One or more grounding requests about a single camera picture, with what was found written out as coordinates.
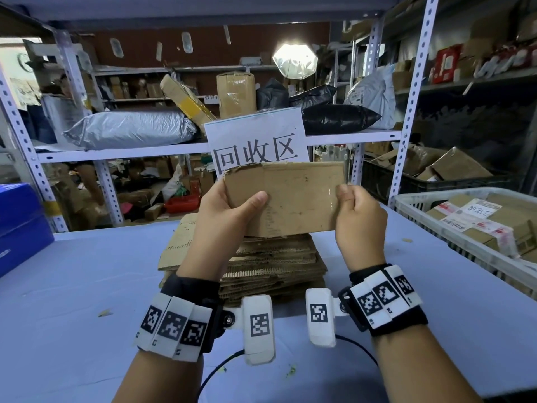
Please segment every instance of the person's left hand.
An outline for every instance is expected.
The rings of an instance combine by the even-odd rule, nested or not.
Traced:
[[[266,192],[259,191],[231,209],[224,180],[216,182],[201,199],[194,238],[177,275],[219,282],[244,239],[246,225],[263,209],[268,198]]]

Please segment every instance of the plastic crate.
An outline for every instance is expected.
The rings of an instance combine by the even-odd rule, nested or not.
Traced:
[[[392,187],[393,176],[393,171],[381,167],[380,165],[373,164],[369,161],[364,161],[361,185],[379,201],[387,203],[388,194],[390,192],[390,188]],[[446,191],[449,189],[477,188],[481,186],[517,189],[517,182],[518,176],[513,174],[439,182],[427,182],[422,181],[421,179],[409,177],[408,175],[403,175],[401,177],[399,193]]]
[[[537,299],[537,269],[504,256],[425,213],[455,195],[467,194],[476,198],[487,199],[491,193],[513,196],[537,204],[537,198],[533,196],[509,189],[484,187],[396,195],[395,210],[429,233],[445,241],[451,249],[460,255],[500,277],[533,299]]]

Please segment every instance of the white plastic basket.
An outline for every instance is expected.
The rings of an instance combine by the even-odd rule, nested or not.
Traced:
[[[447,242],[448,246],[457,253],[505,280],[533,299],[537,299],[537,269],[504,256],[425,213],[441,201],[446,201],[459,194],[487,199],[488,195],[492,193],[512,196],[537,204],[537,198],[533,196],[509,189],[483,187],[400,194],[395,196],[395,210],[429,233]]]

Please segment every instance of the table surface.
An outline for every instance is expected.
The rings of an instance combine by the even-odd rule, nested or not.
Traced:
[[[133,337],[162,274],[160,252],[177,222],[56,236],[0,278],[0,390],[6,403],[108,402],[136,353]],[[348,274],[334,233],[312,235],[336,293]],[[537,387],[537,303],[389,210],[388,262],[399,264],[424,301],[430,327],[482,396]],[[111,315],[99,318],[101,311]],[[309,342],[303,303],[275,308],[277,357],[242,357],[208,383],[200,402],[387,402],[374,363],[356,346]],[[348,317],[336,331],[373,351]],[[227,331],[205,358],[205,375],[243,348]]]

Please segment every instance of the black plastic bag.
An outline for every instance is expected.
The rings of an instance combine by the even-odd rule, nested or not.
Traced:
[[[321,85],[289,98],[289,106],[299,107],[302,110],[312,106],[324,105],[332,102],[337,88],[332,85]]]
[[[271,78],[256,91],[257,109],[289,107],[289,92],[278,80]]]
[[[319,105],[302,111],[305,135],[360,132],[379,121],[381,115],[362,106]]]

